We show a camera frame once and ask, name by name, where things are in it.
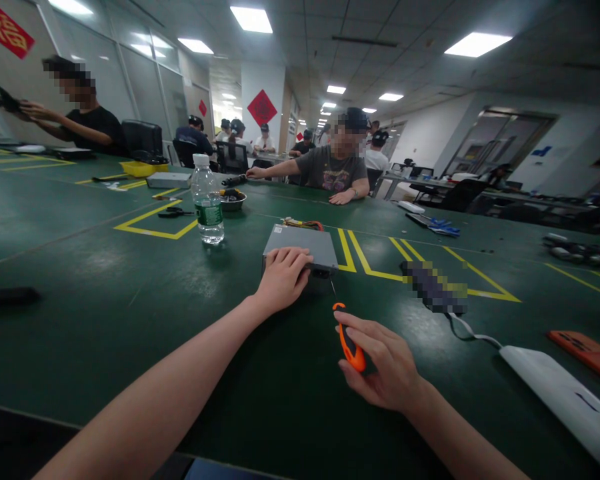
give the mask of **gray box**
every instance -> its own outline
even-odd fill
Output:
[[[262,254],[262,272],[265,271],[267,254],[271,250],[284,247],[308,248],[313,255],[313,262],[308,264],[308,267],[316,277],[330,278],[338,272],[338,260],[330,233],[286,225],[273,226]]]
[[[147,178],[149,188],[172,189],[191,187],[190,173],[156,172]]]

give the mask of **hand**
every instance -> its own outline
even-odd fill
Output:
[[[426,385],[407,342],[374,321],[361,320],[348,313],[333,313],[347,328],[347,334],[371,357],[378,372],[363,377],[346,360],[338,366],[352,390],[372,405],[409,416],[426,405]]]
[[[338,192],[335,195],[329,197],[329,203],[334,205],[346,205],[353,200],[355,192],[351,189],[345,190],[344,192]]]
[[[53,110],[48,110],[44,105],[36,102],[20,102],[22,112],[33,119],[56,121],[59,114]]]
[[[254,298],[270,316],[298,300],[309,281],[308,263],[313,261],[309,249],[285,247],[267,254],[265,274]]]
[[[266,169],[262,169],[260,167],[250,168],[249,170],[247,170],[247,178],[252,178],[252,179],[267,178],[265,175],[265,170]]]

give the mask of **orange screwdriver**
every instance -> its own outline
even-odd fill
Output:
[[[333,279],[329,278],[331,282],[331,288],[333,289],[333,294],[335,296],[335,303],[333,304],[334,311],[347,311],[347,307],[344,303],[338,302],[338,295],[335,292],[335,287],[333,286]],[[340,323],[340,344],[342,344],[342,350],[345,352],[345,357],[347,361],[351,364],[351,366],[356,369],[358,372],[364,372],[365,368],[367,368],[367,361],[365,360],[365,352],[360,348],[351,338],[347,335],[346,327],[342,326]]]

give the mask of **gray t-shirt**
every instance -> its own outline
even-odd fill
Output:
[[[296,159],[307,186],[329,191],[344,191],[361,178],[367,178],[365,161],[359,157],[338,160],[331,156],[331,146],[309,150]]]

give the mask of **green table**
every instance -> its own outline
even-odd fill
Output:
[[[37,162],[24,165],[52,163]],[[0,287],[34,286],[44,300],[0,309],[0,408],[86,424],[254,292],[271,228],[291,216],[331,233],[341,265],[334,282],[349,310],[402,335],[421,374],[524,472],[600,475],[494,348],[456,338],[398,268],[406,257],[432,261],[468,285],[466,320],[476,332],[550,354],[600,398],[600,377],[545,336],[568,329],[600,342],[600,276],[550,257],[539,242],[548,229],[430,209],[462,230],[458,239],[440,237],[379,199],[335,207],[325,192],[259,181],[240,187],[244,208],[226,215],[225,241],[210,247],[191,218],[158,218],[173,203],[152,199],[159,191],[88,182],[119,173],[114,158],[4,171],[18,165],[0,163]],[[188,193],[181,198],[178,205],[193,207]],[[294,306],[258,328],[179,451],[290,478],[444,475],[406,421],[346,386],[332,303],[330,286],[312,281]]]

